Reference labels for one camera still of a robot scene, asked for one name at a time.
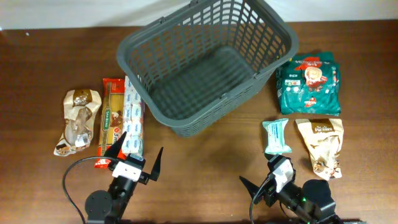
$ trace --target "green diaper pack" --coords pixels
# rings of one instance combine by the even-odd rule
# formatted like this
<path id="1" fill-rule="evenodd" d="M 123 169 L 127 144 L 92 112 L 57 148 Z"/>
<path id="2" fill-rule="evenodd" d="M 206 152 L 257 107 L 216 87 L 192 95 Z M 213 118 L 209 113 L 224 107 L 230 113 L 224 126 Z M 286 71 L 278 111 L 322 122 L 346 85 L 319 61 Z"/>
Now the green diaper pack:
<path id="1" fill-rule="evenodd" d="M 331 52 L 296 55 L 276 76 L 282 114 L 340 114 L 340 69 Z"/>

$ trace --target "spaghetti package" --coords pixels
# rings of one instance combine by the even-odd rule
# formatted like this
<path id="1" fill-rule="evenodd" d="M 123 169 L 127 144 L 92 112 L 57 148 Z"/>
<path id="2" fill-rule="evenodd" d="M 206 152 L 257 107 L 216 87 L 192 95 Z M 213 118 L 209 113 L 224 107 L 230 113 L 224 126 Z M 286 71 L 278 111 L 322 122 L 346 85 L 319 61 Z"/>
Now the spaghetti package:
<path id="1" fill-rule="evenodd" d="M 103 83 L 104 100 L 97 156 L 103 156 L 123 133 L 124 80 L 104 78 Z M 121 150 L 118 157 L 126 158 Z M 95 168 L 107 168 L 109 163 L 110 161 L 107 159 L 99 159 L 95 163 Z"/>

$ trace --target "snack bag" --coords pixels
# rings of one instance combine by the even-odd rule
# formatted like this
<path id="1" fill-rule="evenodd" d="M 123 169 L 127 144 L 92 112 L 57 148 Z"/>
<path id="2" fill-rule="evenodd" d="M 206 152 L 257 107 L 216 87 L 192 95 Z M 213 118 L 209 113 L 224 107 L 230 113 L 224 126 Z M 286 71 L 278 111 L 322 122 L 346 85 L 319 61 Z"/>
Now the snack bag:
<path id="1" fill-rule="evenodd" d="M 317 113 L 338 116 L 340 69 L 330 52 L 296 55 L 276 71 L 282 114 Z"/>
<path id="2" fill-rule="evenodd" d="M 340 119 L 296 119 L 298 130 L 310 152 L 313 171 L 325 180 L 340 178 L 343 124 Z"/>
<path id="3" fill-rule="evenodd" d="M 292 152 L 292 149 L 286 145 L 284 137 L 284 129 L 289 119 L 278 119 L 276 121 L 263 121 L 262 125 L 267 131 L 268 146 L 266 154 L 282 154 L 284 152 Z"/>
<path id="4" fill-rule="evenodd" d="M 54 155 L 67 156 L 82 151 L 93 139 L 95 115 L 101 97 L 93 90 L 71 90 L 63 100 L 65 129 L 54 149 Z"/>
<path id="5" fill-rule="evenodd" d="M 101 132 L 97 155 L 103 156 L 106 150 L 122 135 L 124 80 L 120 78 L 104 78 L 104 103 L 102 108 Z M 120 150 L 118 157 L 126 159 Z M 107 168 L 111 161 L 98 159 L 95 168 Z"/>
<path id="6" fill-rule="evenodd" d="M 143 157 L 144 151 L 144 110 L 145 105 L 128 76 L 124 82 L 123 132 L 127 132 L 122 152 Z"/>

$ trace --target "gray plastic basket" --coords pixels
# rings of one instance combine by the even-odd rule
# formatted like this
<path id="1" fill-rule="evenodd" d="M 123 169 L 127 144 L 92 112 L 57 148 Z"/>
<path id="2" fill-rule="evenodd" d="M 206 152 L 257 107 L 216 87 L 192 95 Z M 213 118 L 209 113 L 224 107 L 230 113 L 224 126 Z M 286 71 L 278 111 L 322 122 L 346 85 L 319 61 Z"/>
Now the gray plastic basket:
<path id="1" fill-rule="evenodd" d="M 298 47 L 264 0 L 195 0 L 126 37 L 117 56 L 155 118 L 188 137 L 258 93 Z"/>

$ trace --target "brown wooden surface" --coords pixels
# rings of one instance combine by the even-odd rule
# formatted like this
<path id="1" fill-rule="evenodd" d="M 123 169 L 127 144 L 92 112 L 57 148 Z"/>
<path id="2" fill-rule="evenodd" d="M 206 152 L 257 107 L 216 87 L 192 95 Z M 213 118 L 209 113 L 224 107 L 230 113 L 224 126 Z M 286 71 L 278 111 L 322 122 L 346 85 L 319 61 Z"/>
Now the brown wooden surface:
<path id="1" fill-rule="evenodd" d="M 340 102 L 345 128 L 343 178 L 329 181 L 337 214 L 369 223 L 398 220 L 398 21 L 291 24 L 300 52 L 330 50 L 341 65 Z M 0 222 L 79 223 L 61 189 L 65 169 L 95 155 L 94 144 L 68 157 L 53 155 L 63 128 L 68 90 L 91 88 L 123 77 L 116 63 L 119 42 L 136 28 L 5 30 L 0 38 Z M 285 139 L 298 185 L 317 176 L 295 118 L 278 109 L 275 78 L 254 98 L 192 138 L 177 137 L 147 110 L 145 157 L 150 171 L 164 146 L 158 182 L 139 185 L 125 219 L 163 222 L 238 222 L 248 219 L 250 196 L 238 177 L 260 184 L 268 169 L 261 121 L 286 117 Z M 107 189 L 111 173 L 87 162 L 73 170 L 67 187 L 84 210 L 86 197 Z M 282 217 L 279 206 L 255 207 L 260 220 Z"/>

